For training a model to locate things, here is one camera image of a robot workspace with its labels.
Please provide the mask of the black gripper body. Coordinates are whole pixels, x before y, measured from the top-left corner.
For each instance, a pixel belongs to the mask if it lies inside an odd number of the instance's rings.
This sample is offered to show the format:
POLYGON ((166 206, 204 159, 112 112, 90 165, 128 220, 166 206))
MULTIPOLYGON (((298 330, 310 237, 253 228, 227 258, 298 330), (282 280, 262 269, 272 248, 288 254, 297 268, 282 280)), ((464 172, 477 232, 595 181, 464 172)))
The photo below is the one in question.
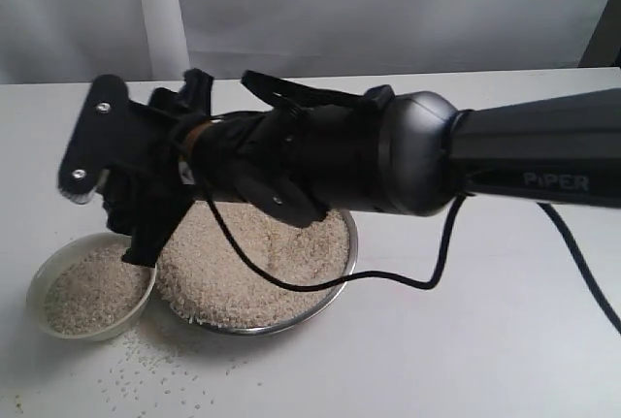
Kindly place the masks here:
POLYGON ((271 217, 304 228, 329 209, 388 210, 378 167, 383 110, 369 97, 277 97, 266 112, 198 114, 179 119, 145 105, 143 120, 163 128, 147 165, 137 174, 183 185, 194 201, 245 202, 271 217), (186 134, 210 121, 192 155, 186 134))

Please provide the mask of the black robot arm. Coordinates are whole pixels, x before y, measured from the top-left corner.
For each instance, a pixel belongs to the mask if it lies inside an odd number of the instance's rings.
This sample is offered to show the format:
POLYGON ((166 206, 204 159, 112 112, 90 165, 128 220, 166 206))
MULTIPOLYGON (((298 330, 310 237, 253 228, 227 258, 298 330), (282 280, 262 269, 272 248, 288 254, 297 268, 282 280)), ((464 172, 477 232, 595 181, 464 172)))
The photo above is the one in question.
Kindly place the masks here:
POLYGON ((620 205, 618 89, 460 111, 387 85, 349 94, 253 71, 242 83, 265 111, 213 115, 199 70, 146 104, 116 76, 91 84, 57 186, 78 204, 103 197, 127 262, 153 266, 205 198, 298 228, 330 209, 429 216, 472 195, 620 205))

